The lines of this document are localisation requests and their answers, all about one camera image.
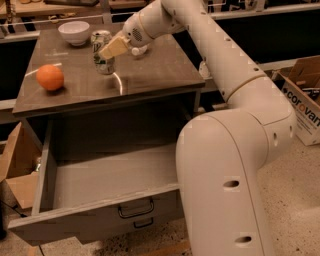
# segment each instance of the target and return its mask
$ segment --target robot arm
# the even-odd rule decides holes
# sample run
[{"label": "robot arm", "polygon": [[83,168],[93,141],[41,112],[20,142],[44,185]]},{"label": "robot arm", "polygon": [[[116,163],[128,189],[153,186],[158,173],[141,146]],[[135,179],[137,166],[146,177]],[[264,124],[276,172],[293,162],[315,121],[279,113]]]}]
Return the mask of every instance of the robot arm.
[{"label": "robot arm", "polygon": [[156,0],[129,18],[100,54],[121,54],[181,28],[229,106],[191,120],[177,142],[193,255],[274,256],[256,173],[294,137],[295,113],[281,91],[207,15],[201,0]]}]

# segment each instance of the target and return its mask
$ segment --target speckled floor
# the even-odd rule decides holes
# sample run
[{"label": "speckled floor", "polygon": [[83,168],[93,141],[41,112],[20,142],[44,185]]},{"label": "speckled floor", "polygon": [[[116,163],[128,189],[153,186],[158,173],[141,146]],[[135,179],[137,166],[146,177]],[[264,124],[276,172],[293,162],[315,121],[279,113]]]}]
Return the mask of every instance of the speckled floor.
[{"label": "speckled floor", "polygon": [[[277,256],[318,256],[320,251],[320,145],[304,146],[295,139],[290,150],[259,170],[258,182]],[[2,199],[14,199],[2,184]],[[4,223],[19,216],[3,207]],[[42,246],[46,256],[142,255],[187,239],[183,219],[165,225],[81,245],[70,238]],[[27,255],[28,245],[12,233],[0,242],[1,256]],[[36,256],[41,256],[39,248]],[[192,255],[190,250],[179,254]]]}]

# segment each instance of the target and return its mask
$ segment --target soda can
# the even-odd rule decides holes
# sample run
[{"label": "soda can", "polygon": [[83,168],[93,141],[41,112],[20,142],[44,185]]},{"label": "soda can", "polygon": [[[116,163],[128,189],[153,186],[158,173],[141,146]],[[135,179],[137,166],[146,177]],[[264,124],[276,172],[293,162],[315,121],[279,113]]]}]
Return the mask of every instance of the soda can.
[{"label": "soda can", "polygon": [[96,30],[91,34],[93,61],[99,74],[111,75],[115,72],[115,58],[104,59],[99,55],[100,49],[109,43],[112,35],[107,30]]}]

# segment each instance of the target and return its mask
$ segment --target orange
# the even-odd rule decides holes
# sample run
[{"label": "orange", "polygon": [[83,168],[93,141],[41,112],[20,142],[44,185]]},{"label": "orange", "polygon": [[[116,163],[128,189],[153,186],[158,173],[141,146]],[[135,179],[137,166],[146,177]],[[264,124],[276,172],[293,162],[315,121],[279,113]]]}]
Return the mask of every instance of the orange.
[{"label": "orange", "polygon": [[60,68],[54,65],[41,66],[36,74],[38,83],[48,91],[55,91],[64,84],[64,75]]}]

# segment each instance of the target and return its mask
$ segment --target box flap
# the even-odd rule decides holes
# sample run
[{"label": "box flap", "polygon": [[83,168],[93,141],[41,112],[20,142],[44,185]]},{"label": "box flap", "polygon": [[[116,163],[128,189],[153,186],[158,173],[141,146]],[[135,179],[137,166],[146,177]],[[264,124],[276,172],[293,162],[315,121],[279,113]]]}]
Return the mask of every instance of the box flap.
[{"label": "box flap", "polygon": [[38,172],[32,172],[29,175],[6,179],[21,209],[27,209],[33,206],[38,177]]},{"label": "box flap", "polygon": [[300,88],[320,88],[320,56],[297,60],[289,79]]},{"label": "box flap", "polygon": [[0,156],[0,182],[6,178],[30,174],[40,156],[40,150],[19,123],[10,133]]}]

